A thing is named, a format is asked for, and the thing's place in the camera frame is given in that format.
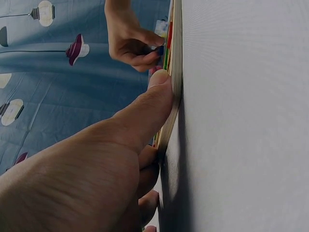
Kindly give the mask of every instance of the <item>skin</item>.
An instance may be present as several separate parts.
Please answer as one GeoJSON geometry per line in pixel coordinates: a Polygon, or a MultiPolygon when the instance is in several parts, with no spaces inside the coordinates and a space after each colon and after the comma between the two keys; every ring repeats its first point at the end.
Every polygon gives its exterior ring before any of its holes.
{"type": "Polygon", "coordinates": [[[172,99],[171,79],[160,70],[148,90],[112,118],[0,176],[0,231],[141,231],[158,204],[151,190],[156,150],[147,143],[168,118],[172,99]]]}
{"type": "Polygon", "coordinates": [[[129,0],[106,0],[105,15],[109,32],[110,56],[145,72],[159,61],[157,51],[150,46],[161,46],[164,39],[140,27],[129,0]]]}

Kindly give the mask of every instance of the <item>knuckle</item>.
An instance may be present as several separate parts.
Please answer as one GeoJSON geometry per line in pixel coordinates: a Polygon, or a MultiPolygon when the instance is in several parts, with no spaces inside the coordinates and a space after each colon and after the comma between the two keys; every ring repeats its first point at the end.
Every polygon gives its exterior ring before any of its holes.
{"type": "Polygon", "coordinates": [[[116,52],[114,51],[114,50],[109,50],[109,53],[110,53],[110,57],[112,58],[112,59],[117,59],[117,54],[116,54],[116,52]]]}

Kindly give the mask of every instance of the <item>finger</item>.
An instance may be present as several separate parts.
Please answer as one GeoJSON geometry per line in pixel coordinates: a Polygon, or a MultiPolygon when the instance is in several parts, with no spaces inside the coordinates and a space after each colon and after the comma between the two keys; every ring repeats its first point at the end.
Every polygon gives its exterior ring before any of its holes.
{"type": "Polygon", "coordinates": [[[152,190],[143,198],[139,199],[141,225],[147,225],[155,215],[159,204],[159,193],[152,190]]]}
{"type": "Polygon", "coordinates": [[[120,217],[113,232],[141,231],[141,218],[137,197],[130,202],[123,215],[120,217]]]}
{"type": "Polygon", "coordinates": [[[137,189],[138,198],[146,195],[152,190],[158,180],[159,176],[159,164],[152,164],[151,166],[144,168],[140,172],[140,182],[137,189]]]}
{"type": "Polygon", "coordinates": [[[167,120],[172,103],[171,77],[166,70],[158,70],[148,90],[111,118],[110,122],[117,125],[115,142],[139,154],[167,120]]]}
{"type": "Polygon", "coordinates": [[[164,38],[143,28],[138,28],[136,30],[133,34],[133,39],[139,40],[149,46],[162,46],[164,44],[164,38]]]}
{"type": "Polygon", "coordinates": [[[147,55],[136,56],[133,53],[126,53],[122,56],[123,62],[128,63],[132,66],[151,64],[159,58],[160,55],[157,51],[153,51],[147,55]]]}
{"type": "Polygon", "coordinates": [[[140,170],[152,164],[157,158],[157,149],[147,145],[139,155],[140,170]]]}
{"type": "Polygon", "coordinates": [[[155,226],[147,226],[143,232],[156,232],[155,226]]]}
{"type": "Polygon", "coordinates": [[[141,66],[133,66],[134,69],[139,71],[140,73],[143,73],[153,67],[155,67],[158,64],[159,59],[155,60],[151,64],[141,65],[141,66]]]}

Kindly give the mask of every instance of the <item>purple hat print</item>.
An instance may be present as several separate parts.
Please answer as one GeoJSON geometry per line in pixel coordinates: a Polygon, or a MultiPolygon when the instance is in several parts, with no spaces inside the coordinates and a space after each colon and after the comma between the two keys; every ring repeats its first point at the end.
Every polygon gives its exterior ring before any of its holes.
{"type": "Polygon", "coordinates": [[[23,154],[21,154],[17,160],[15,161],[15,164],[14,165],[17,165],[18,163],[20,163],[21,161],[24,161],[25,159],[27,159],[28,157],[28,152],[25,152],[23,154]]]}
{"type": "Polygon", "coordinates": [[[70,48],[66,51],[70,65],[73,66],[79,57],[87,56],[89,50],[90,50],[89,45],[84,43],[82,34],[79,34],[76,37],[75,42],[72,43],[70,45],[70,48]]]}

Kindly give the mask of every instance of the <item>white lampshade print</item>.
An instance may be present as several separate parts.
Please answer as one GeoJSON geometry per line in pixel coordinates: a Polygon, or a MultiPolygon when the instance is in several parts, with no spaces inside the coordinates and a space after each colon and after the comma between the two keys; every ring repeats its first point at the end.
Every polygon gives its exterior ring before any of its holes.
{"type": "Polygon", "coordinates": [[[39,4],[40,24],[43,27],[48,27],[53,23],[55,18],[55,9],[50,1],[44,0],[39,4]]]}
{"type": "Polygon", "coordinates": [[[2,107],[0,107],[2,125],[9,126],[12,124],[16,119],[18,119],[23,109],[24,102],[21,99],[15,99],[10,101],[8,104],[2,105],[2,107]]]}
{"type": "Polygon", "coordinates": [[[0,74],[0,88],[5,88],[12,77],[11,73],[0,74]]]}

